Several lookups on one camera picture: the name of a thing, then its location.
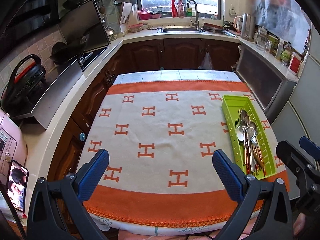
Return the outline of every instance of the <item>orange h pattern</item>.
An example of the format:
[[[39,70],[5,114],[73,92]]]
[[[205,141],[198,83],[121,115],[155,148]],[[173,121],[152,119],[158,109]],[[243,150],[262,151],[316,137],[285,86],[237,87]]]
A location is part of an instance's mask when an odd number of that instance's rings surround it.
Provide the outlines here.
[[[88,152],[98,152],[99,148],[96,149],[96,145],[101,146],[101,143],[102,143],[102,141],[94,142],[94,141],[91,140],[90,145],[93,144],[93,148],[90,148],[90,147],[89,147],[89,148],[88,148]]]
[[[255,101],[251,94],[249,94],[249,95],[243,94],[243,95],[245,97],[248,97],[251,101]]]
[[[120,127],[120,131],[115,131],[115,135],[117,134],[124,134],[128,135],[128,131],[123,131],[123,128],[129,128],[129,124],[116,124],[116,128]]]
[[[207,153],[201,152],[201,157],[208,156],[208,155],[213,155],[213,152],[210,151],[210,146],[215,147],[216,146],[215,142],[207,143],[207,144],[200,143],[200,148],[207,147],[207,149],[208,149]]]
[[[261,121],[263,123],[263,129],[271,129],[271,127],[268,125],[269,122],[268,120],[264,120],[264,121]]]
[[[168,128],[170,127],[174,127],[174,132],[171,132],[171,131],[168,131],[169,132],[169,135],[172,135],[172,134],[181,134],[181,135],[184,135],[184,131],[180,131],[178,132],[178,128],[177,127],[183,127],[183,124],[168,124]]]
[[[225,123],[225,122],[220,122],[220,123],[221,123],[221,126],[226,126],[227,125],[227,123]],[[227,132],[229,132],[229,130],[223,129],[223,132],[227,133]]]
[[[220,97],[219,94],[211,94],[211,93],[209,93],[209,96],[213,96],[213,98],[211,98],[211,100],[220,100],[220,101],[222,101],[222,98]]]
[[[173,96],[178,96],[178,94],[177,93],[175,93],[175,94],[165,94],[165,96],[166,97],[168,97],[169,96],[169,98],[166,98],[165,100],[166,101],[169,101],[169,100],[177,100],[177,101],[179,101],[179,98],[173,98]]]
[[[139,149],[144,148],[144,153],[138,152],[138,158],[140,158],[140,156],[147,156],[147,157],[151,157],[152,159],[155,157],[155,153],[148,153],[148,148],[155,148],[155,144],[141,144],[139,143]]]
[[[107,114],[107,112],[111,112],[111,108],[110,109],[102,108],[101,112],[104,112],[104,113],[103,114],[99,114],[99,117],[101,117],[101,116],[109,117],[110,114]]]
[[[177,181],[176,182],[172,182],[171,180],[169,180],[169,185],[168,187],[171,186],[185,186],[188,187],[188,181],[185,180],[184,182],[180,182],[180,176],[184,175],[184,176],[188,176],[188,170],[186,171],[170,171],[169,176],[172,177],[173,175],[177,175]]]
[[[279,162],[276,163],[276,167],[279,167],[279,166],[281,166],[281,165],[284,165],[284,163],[279,159],[279,157],[278,157],[277,155],[275,155],[275,161],[276,161],[276,160],[279,160]]]
[[[127,99],[127,100],[123,100],[122,103],[126,103],[126,102],[133,103],[133,99],[132,100],[129,100],[129,99],[134,98],[134,95],[133,96],[124,96],[123,98]]]
[[[206,115],[205,111],[201,112],[200,109],[204,109],[204,106],[191,106],[192,109],[197,109],[197,111],[192,111],[192,114],[193,115],[196,115],[196,114],[204,114]]]
[[[111,168],[110,166],[107,167],[107,171],[112,171],[111,172],[111,176],[108,176],[108,175],[104,175],[104,180],[107,180],[107,179],[111,179],[111,180],[115,180],[116,182],[119,182],[119,177],[114,177],[113,175],[115,174],[115,172],[119,172],[121,173],[122,171],[122,167],[120,168]]]
[[[150,113],[150,110],[155,110],[155,109],[156,109],[155,106],[153,106],[153,107],[143,107],[142,110],[147,110],[147,112],[146,113],[142,113],[141,116],[145,116],[145,115],[153,115],[153,116],[155,116],[156,112]]]

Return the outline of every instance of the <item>orange border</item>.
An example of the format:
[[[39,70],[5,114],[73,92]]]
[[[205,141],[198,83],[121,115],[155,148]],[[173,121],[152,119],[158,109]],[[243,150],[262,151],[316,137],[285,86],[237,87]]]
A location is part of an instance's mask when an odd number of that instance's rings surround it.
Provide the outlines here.
[[[141,92],[159,91],[240,91],[250,92],[249,88],[242,82],[215,81],[215,80],[186,80],[186,81],[154,81],[137,82],[113,85],[109,88],[107,95],[132,94]]]
[[[286,171],[267,178],[282,178],[289,188]],[[261,208],[259,201],[255,210]],[[98,185],[84,202],[88,212],[117,221],[158,227],[196,227],[229,219],[237,206],[226,190],[196,194],[154,194]]]

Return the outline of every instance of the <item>green cutlery tray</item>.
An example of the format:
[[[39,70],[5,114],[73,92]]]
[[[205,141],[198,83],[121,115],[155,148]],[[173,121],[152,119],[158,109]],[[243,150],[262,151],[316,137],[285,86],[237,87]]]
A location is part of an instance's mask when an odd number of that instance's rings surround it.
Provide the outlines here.
[[[257,125],[257,142],[260,146],[266,168],[266,176],[263,176],[263,171],[259,171],[258,175],[254,173],[254,175],[257,179],[265,179],[273,176],[276,174],[276,166],[273,160],[273,154],[271,152],[266,133],[262,127],[261,121],[253,107],[252,102],[248,97],[225,95],[222,97],[222,111],[227,121],[232,149],[235,156],[235,163],[242,169],[244,173],[246,173],[246,167],[243,164],[244,146],[242,143],[239,143],[235,130],[235,119],[240,118],[238,109],[241,108],[247,111],[250,121],[255,122]]]

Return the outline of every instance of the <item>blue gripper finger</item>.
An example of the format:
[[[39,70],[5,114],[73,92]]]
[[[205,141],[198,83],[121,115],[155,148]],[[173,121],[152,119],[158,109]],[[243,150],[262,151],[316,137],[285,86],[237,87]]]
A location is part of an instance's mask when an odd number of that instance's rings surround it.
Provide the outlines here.
[[[243,184],[233,171],[233,164],[222,150],[217,150],[212,156],[212,165],[226,188],[231,200],[238,204],[244,199]]]
[[[320,161],[320,147],[317,146],[309,138],[303,136],[299,140],[299,145],[304,149],[309,155],[314,158],[316,161]]]
[[[81,181],[78,184],[77,195],[81,202],[89,200],[108,165],[109,153],[104,149],[100,149],[89,163],[82,166],[85,174],[81,176]]]

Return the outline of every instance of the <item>kitchen sink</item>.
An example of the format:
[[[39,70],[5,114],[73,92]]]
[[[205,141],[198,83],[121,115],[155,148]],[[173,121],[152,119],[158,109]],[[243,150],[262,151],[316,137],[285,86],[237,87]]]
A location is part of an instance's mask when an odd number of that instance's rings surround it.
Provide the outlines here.
[[[193,26],[167,26],[158,29],[158,33],[162,32],[200,32],[201,30]]]

